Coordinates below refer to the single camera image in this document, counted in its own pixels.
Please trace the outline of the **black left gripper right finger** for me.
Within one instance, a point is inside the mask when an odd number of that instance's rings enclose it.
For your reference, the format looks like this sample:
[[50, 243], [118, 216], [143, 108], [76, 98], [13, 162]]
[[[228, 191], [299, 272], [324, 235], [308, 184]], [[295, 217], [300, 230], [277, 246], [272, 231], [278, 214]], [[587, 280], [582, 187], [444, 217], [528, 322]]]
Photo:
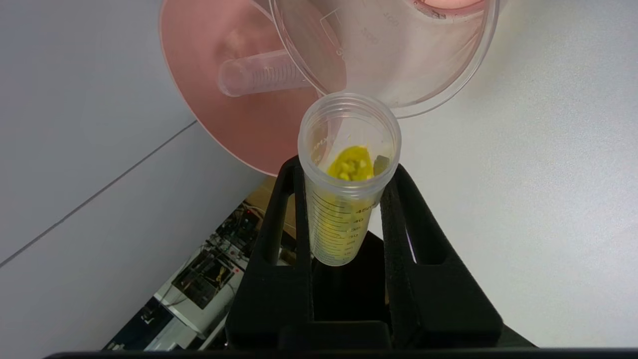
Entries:
[[503, 320], [398, 166], [381, 197], [385, 275], [401, 349], [496, 346]]

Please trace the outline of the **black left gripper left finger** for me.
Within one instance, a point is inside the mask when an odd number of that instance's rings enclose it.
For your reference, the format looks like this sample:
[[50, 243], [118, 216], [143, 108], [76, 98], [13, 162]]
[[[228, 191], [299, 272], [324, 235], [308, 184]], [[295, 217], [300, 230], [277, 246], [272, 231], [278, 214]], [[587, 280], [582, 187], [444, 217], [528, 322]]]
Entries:
[[[278, 174], [264, 222], [226, 319], [235, 350], [389, 350], [383, 241], [367, 232], [350, 263], [310, 253], [306, 186], [298, 157]], [[287, 200], [295, 198], [296, 261], [277, 265]]]

